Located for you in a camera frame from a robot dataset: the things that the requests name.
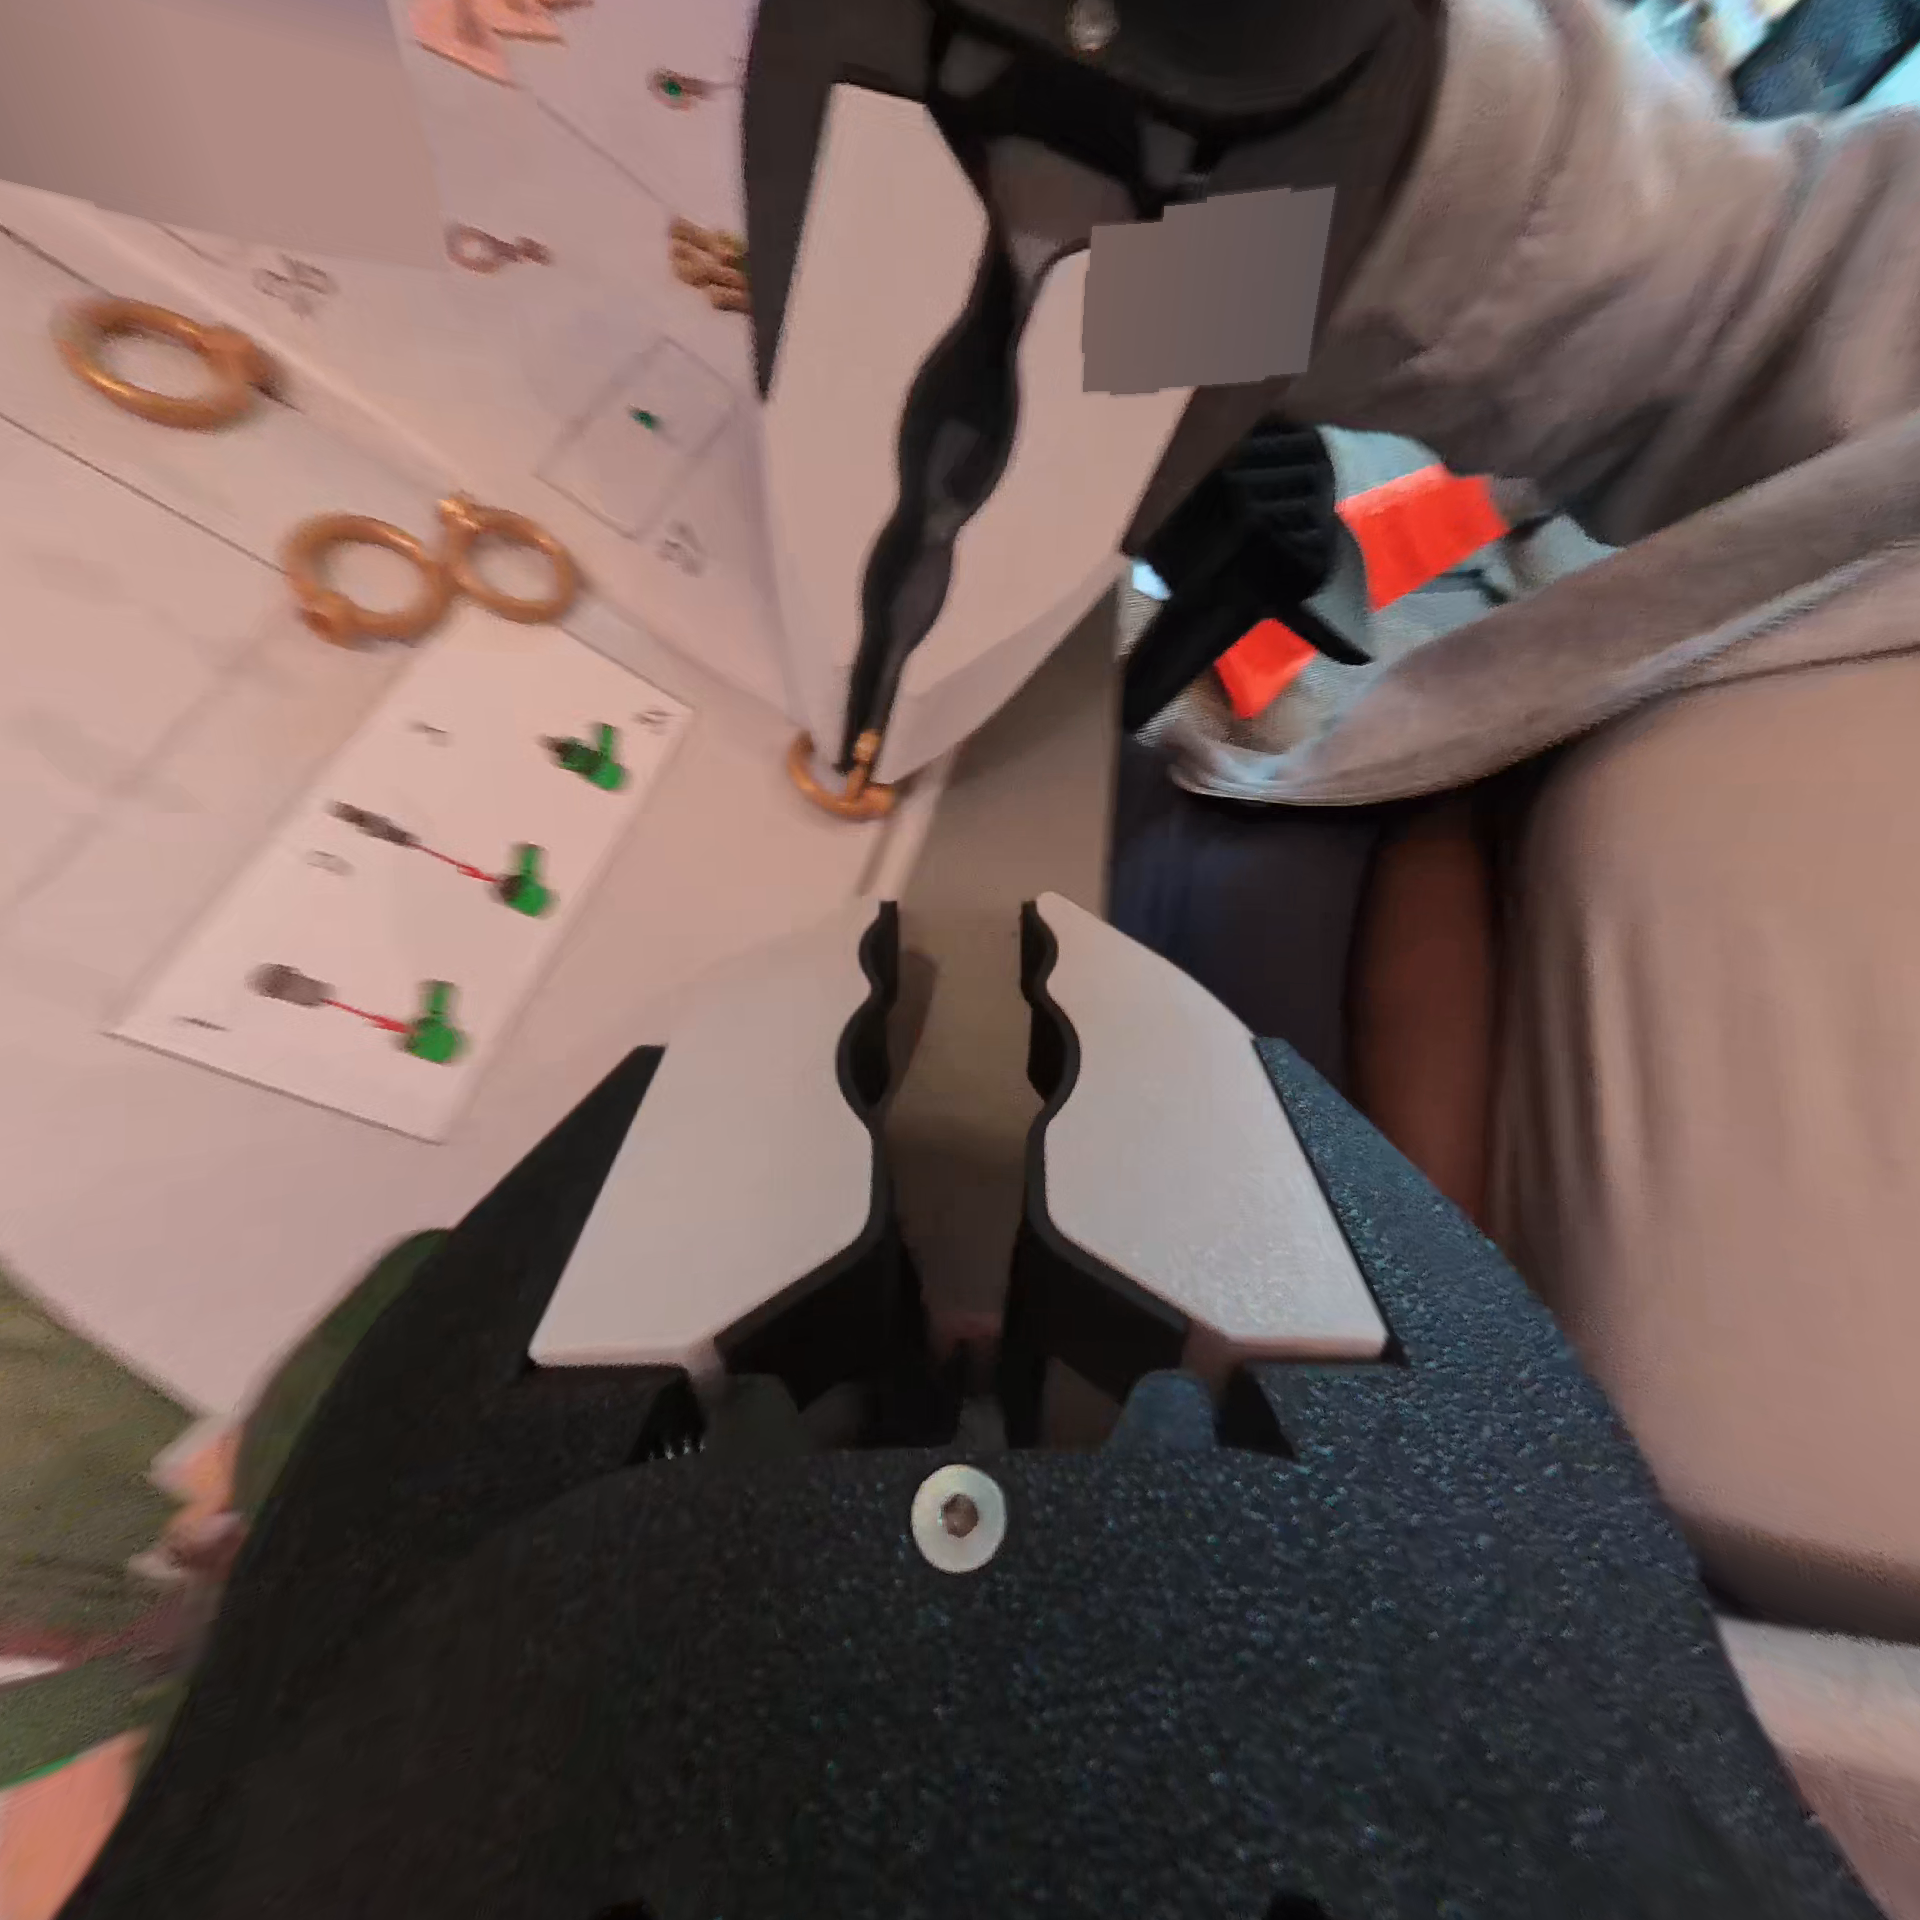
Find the tan brick plate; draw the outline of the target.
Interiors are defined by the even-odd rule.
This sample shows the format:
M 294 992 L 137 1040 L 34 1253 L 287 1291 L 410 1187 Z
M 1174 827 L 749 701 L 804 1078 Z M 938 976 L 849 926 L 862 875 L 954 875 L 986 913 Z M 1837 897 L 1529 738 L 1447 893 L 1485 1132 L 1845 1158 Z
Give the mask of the tan brick plate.
M 563 46 L 566 20 L 591 2 L 407 2 L 414 46 L 465 73 L 513 86 L 515 46 Z

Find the dark blue cloth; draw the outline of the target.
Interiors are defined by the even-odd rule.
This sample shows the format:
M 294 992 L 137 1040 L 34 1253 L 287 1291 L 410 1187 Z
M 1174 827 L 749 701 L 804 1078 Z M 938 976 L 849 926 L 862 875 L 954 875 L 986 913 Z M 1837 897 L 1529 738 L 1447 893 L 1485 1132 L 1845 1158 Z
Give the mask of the dark blue cloth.
M 1161 750 L 1124 738 L 1111 924 L 1345 1090 L 1354 940 L 1382 827 L 1373 809 L 1194 796 Z

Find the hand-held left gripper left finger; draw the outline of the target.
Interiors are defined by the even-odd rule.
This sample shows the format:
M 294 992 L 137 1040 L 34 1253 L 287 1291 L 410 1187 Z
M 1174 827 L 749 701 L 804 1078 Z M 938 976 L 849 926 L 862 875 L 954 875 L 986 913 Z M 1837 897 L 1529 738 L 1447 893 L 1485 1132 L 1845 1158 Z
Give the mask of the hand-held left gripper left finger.
M 535 1376 L 765 1376 L 801 1410 L 855 1390 L 875 1428 L 919 1420 L 927 1312 L 882 1140 L 899 968 L 895 902 L 857 898 L 698 986 L 566 1244 Z

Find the grey desk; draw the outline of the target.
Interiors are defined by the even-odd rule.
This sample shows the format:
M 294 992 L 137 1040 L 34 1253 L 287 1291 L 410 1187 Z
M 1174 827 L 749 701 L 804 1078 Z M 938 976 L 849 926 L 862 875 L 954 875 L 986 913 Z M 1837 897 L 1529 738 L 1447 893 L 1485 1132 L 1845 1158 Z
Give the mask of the grey desk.
M 437 266 L 444 216 L 430 155 L 414 197 L 404 193 L 407 80 L 401 121 L 385 133 L 350 134 L 346 107 L 330 102 L 382 70 L 393 4 L 23 4 L 23 17 L 36 57 L 29 173 L 69 162 L 82 173 L 54 193 L 229 234 L 282 216 L 315 251 Z M 739 317 L 751 342 L 751 310 Z M 787 659 L 754 348 L 751 385 Z M 277 566 L 311 634 L 350 651 L 404 646 L 412 669 L 161 973 L 161 1009 L 137 1009 L 113 1034 L 418 1144 L 444 1140 L 458 1098 L 449 1070 L 477 1066 L 490 1021 L 539 984 L 563 902 L 585 906 L 617 830 L 633 826 L 617 804 L 660 778 L 678 738 L 670 726 L 687 708 L 650 681 L 623 689 L 595 656 L 581 677 L 539 664 L 537 641 L 570 641 L 563 621 L 585 598 L 585 570 L 537 520 L 461 489 L 435 498 L 422 538 L 361 513 L 311 514 L 278 541 Z M 814 750 L 789 661 L 787 677 L 796 730 L 783 770 L 834 826 L 891 826 L 933 778 L 948 784 L 990 723 L 882 784 L 870 738 L 857 753 Z M 895 888 L 844 897 L 814 924 Z M 702 980 L 807 926 L 709 962 L 670 1002 L 655 1040 L 612 1066 L 639 1049 L 653 1067 Z M 5 1096 L 5 1254 L 84 1336 L 196 1412 L 236 1410 L 363 1258 L 466 1212 L 556 1122 L 519 1156 L 458 1164 L 442 1184 L 418 1164 L 229 1155 L 135 1168 L 113 1150 L 41 1155 L 10 1126 L 7 1107 Z

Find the person's right forearm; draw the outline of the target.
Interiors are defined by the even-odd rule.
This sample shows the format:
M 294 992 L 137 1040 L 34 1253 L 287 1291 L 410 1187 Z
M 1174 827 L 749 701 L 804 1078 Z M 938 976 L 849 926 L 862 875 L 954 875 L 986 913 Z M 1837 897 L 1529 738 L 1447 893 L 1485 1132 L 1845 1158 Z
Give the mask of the person's right forearm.
M 1756 123 L 1605 4 L 1445 4 L 1425 144 L 1294 397 L 1609 553 L 1345 669 L 1295 733 L 1187 708 L 1194 796 L 1378 806 L 1697 689 L 1916 656 L 1916 107 Z

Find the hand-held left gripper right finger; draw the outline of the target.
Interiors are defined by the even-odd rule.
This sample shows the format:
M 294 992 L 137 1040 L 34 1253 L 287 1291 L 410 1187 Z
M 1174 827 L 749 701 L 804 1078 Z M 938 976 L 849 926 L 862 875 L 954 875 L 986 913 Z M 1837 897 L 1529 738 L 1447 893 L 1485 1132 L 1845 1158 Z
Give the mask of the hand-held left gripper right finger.
M 1021 906 L 1021 1216 L 1001 1420 L 1038 1444 L 1051 1369 L 1111 1403 L 1181 1372 L 1377 1363 L 1389 1325 L 1257 1038 L 1189 973 L 1058 893 Z

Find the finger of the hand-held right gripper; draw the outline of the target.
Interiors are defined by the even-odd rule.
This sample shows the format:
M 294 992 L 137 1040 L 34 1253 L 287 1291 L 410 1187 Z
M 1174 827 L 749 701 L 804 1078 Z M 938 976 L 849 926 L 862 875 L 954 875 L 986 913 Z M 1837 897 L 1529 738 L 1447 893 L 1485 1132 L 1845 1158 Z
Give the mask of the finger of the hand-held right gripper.
M 945 134 L 901 137 L 882 181 L 901 209 L 870 272 L 870 770 L 901 784 L 991 721 L 1113 581 L 1189 390 L 1089 390 L 1094 240 L 1142 220 L 1124 185 L 1020 137 L 970 177 Z
M 1031 673 L 1038 242 L 930 107 L 823 96 L 759 438 L 815 753 L 950 753 Z

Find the person's beige clothing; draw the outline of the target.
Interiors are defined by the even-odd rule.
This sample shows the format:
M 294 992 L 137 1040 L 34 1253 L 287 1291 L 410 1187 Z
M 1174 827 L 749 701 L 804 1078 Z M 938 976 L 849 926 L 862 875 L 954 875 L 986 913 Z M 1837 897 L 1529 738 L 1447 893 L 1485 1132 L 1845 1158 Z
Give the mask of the person's beige clothing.
M 1415 802 L 1358 1105 L 1617 1403 L 1749 1697 L 1916 1916 L 1916 573 Z

